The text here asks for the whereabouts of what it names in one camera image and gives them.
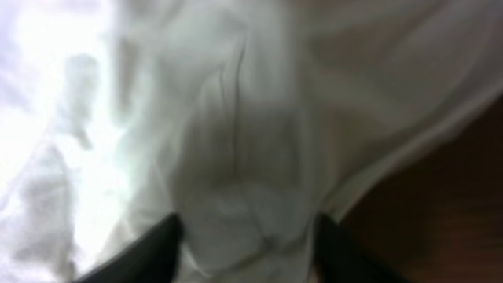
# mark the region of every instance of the wooden surface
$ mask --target wooden surface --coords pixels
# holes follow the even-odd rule
[[[344,225],[413,282],[503,282],[503,101],[379,184]]]

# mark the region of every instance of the white fabric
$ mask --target white fabric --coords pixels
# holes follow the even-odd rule
[[[80,277],[171,211],[180,282],[305,282],[316,212],[343,218],[503,89],[500,0],[0,15],[0,282]]]

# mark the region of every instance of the dark brown surface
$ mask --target dark brown surface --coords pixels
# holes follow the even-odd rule
[[[503,101],[344,222],[414,282],[503,282]]]

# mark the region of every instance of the wrinkled fabric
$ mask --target wrinkled fabric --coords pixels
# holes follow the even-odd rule
[[[173,211],[180,282],[305,282],[316,213],[497,99],[502,6],[1,0],[0,282],[82,277]]]

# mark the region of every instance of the white cloth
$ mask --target white cloth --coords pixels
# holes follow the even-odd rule
[[[503,89],[500,0],[0,14],[0,282],[80,277],[172,211],[180,282],[305,282],[315,213],[343,218]]]

